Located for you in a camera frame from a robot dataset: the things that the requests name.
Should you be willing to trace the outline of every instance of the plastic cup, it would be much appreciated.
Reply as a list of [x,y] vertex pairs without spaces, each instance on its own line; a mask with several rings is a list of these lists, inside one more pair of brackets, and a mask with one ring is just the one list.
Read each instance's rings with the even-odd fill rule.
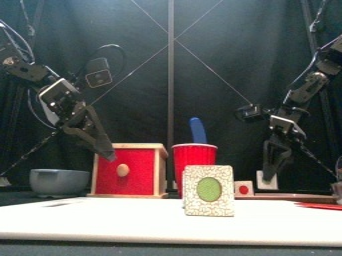
[[183,197],[183,171],[187,165],[216,165],[218,147],[210,144],[187,143],[173,146],[174,168],[179,197]]

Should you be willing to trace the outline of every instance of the black backdrop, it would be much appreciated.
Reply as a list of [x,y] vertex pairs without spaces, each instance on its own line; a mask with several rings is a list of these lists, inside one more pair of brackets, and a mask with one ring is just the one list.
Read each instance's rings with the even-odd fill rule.
[[[268,122],[241,123],[233,113],[249,101],[278,107],[288,85],[312,61],[302,8],[306,2],[314,17],[321,1],[177,0],[170,28],[173,8],[167,0],[27,0],[25,4],[30,22],[39,23],[31,39],[37,63],[49,65],[59,75],[67,77],[75,72],[99,46],[114,43],[126,50],[125,72],[114,77],[111,85],[85,93],[111,141],[167,146],[169,68],[174,62],[174,144],[191,142],[189,119],[200,117],[209,142],[220,148],[218,164],[234,167],[236,180],[256,180],[256,171],[262,168],[262,144],[270,136]],[[320,46],[341,34],[341,5],[338,0],[329,1],[320,29],[312,34]],[[20,1],[0,1],[0,19],[30,40]],[[167,48],[171,28],[173,56]],[[102,55],[115,73],[121,55],[115,51],[103,51]],[[330,168],[341,152],[340,81],[326,90],[333,127],[326,126],[320,97],[310,105],[312,117],[301,123],[310,138],[308,147]],[[0,85],[3,171],[53,129],[30,111],[29,102],[42,115],[35,97],[31,95],[29,100],[27,89],[22,89],[26,83],[3,76]],[[33,168],[93,171],[93,159],[93,152],[59,134],[8,172],[8,177],[14,184],[26,185]],[[294,165],[280,177],[282,190],[329,190],[333,181],[300,152]]]

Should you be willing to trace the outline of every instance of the metal pole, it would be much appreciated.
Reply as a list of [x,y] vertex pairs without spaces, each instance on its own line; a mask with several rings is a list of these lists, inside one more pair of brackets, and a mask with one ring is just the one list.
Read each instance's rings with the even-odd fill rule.
[[167,104],[167,189],[174,188],[174,38],[175,38],[175,23],[174,23],[174,0],[169,0],[169,104]]

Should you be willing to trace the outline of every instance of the red box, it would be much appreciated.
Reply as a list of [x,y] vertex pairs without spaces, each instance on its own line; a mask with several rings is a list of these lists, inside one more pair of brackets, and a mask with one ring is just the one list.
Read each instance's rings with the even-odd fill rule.
[[95,155],[90,196],[165,198],[167,151],[158,143],[114,143],[115,161]]

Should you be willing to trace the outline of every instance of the white table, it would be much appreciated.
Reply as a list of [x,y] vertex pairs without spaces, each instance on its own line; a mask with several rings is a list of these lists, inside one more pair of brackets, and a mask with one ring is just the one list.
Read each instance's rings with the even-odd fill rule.
[[342,211],[237,200],[234,217],[186,216],[179,199],[81,197],[0,207],[0,239],[342,247]]

